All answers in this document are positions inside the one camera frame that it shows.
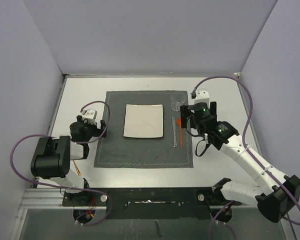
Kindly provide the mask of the clear plastic cup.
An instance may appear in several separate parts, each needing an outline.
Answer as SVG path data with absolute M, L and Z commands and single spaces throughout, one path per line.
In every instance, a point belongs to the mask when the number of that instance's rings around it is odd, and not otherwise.
M 180 111 L 180 107 L 185 104 L 186 96 L 181 92 L 171 94 L 171 109 L 175 112 Z

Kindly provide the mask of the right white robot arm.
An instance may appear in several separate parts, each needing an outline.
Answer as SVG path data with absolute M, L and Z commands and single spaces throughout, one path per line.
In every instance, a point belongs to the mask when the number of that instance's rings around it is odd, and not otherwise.
M 293 207 L 299 205 L 300 179 L 287 176 L 275 168 L 249 145 L 228 122 L 218 121 L 217 104 L 200 102 L 180 107 L 181 127 L 190 127 L 206 143 L 236 162 L 257 184 L 243 185 L 223 178 L 212 186 L 217 204 L 235 201 L 256 207 L 271 222 L 279 222 Z

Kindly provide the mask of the dark grey cloth placemat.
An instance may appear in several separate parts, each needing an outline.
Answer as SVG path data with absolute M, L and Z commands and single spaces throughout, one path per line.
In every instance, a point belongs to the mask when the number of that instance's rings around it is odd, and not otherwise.
M 179 111 L 171 109 L 171 94 L 186 91 L 110 91 L 106 94 L 103 119 L 110 121 L 107 136 L 98 141 L 94 167 L 98 168 L 192 168 L 192 138 L 183 130 L 183 147 L 180 147 L 179 126 L 176 126 L 177 147 L 173 147 L 172 117 L 177 120 Z M 125 138 L 124 119 L 126 105 L 163 105 L 164 132 L 162 138 Z

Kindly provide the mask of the orange plastic spoon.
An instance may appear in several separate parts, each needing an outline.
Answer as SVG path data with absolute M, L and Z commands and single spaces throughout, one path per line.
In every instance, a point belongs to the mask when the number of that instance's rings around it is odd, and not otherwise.
M 179 126 L 179 135 L 180 135 L 180 147 L 183 147 L 183 131 L 182 131 L 182 120 L 179 117 L 177 119 L 177 125 Z

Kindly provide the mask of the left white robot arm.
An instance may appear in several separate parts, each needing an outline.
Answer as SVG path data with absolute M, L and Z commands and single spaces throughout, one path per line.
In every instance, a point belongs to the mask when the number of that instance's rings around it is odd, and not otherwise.
M 92 138 L 106 137 L 107 124 L 101 120 L 97 127 L 95 117 L 78 115 L 69 129 L 70 135 L 38 140 L 30 170 L 34 177 L 50 180 L 65 187 L 66 193 L 74 193 L 74 200 L 84 206 L 90 203 L 92 193 L 87 190 L 87 180 L 70 169 L 70 161 L 86 159 L 89 142 Z

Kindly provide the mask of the silver table knife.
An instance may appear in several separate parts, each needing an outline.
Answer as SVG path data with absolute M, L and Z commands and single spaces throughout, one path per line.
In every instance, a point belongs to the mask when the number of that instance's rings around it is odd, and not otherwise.
M 174 117 L 172 117 L 172 129 L 173 129 L 173 147 L 177 147 L 177 139 L 176 139 L 176 121 Z

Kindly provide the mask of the gold fork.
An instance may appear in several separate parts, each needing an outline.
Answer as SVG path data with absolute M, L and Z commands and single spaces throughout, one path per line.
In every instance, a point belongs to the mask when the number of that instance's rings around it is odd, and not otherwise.
M 79 168 L 78 168 L 78 166 L 77 166 L 75 160 L 73 160 L 72 162 L 73 162 L 73 164 L 74 164 L 74 167 L 75 167 L 75 170 L 76 170 L 77 174 L 78 174 L 79 176 L 81 176 L 81 172 L 80 172 L 80 170 L 79 170 Z

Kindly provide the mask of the white square plate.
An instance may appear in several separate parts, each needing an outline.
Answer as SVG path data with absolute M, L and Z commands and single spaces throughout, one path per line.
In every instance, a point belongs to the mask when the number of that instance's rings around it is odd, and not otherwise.
M 157 139 L 163 137 L 163 132 L 163 105 L 126 105 L 124 137 Z

